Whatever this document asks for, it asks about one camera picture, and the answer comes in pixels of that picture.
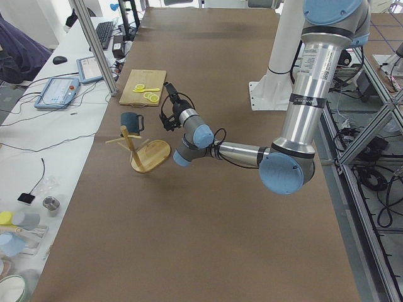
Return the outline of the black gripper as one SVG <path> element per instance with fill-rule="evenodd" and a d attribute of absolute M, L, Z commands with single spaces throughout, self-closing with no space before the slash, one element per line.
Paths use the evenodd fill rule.
<path fill-rule="evenodd" d="M 168 96 L 164 99 L 162 103 L 159 118 L 166 131 L 174 131 L 175 128 L 181 128 L 181 122 L 179 121 L 179 116 L 184 110 L 190 109 L 190 103 L 179 96 L 181 93 L 178 92 L 171 83 L 165 82 L 164 87 L 166 88 Z M 170 102 L 172 102 L 173 104 L 172 108 L 173 114 L 170 117 L 167 117 L 163 112 L 164 104 L 168 98 Z"/>

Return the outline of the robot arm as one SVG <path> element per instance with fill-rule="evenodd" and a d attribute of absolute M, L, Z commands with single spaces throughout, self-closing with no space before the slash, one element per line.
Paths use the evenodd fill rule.
<path fill-rule="evenodd" d="M 315 129 L 329 94 L 341 52 L 368 40 L 369 1 L 305 1 L 302 42 L 305 48 L 290 94 L 281 131 L 269 147 L 217 140 L 188 96 L 165 83 L 173 113 L 159 115 L 166 130 L 183 128 L 174 161 L 183 167 L 194 159 L 211 156 L 247 169 L 257 169 L 263 184 L 277 194 L 292 194 L 315 172 Z"/>

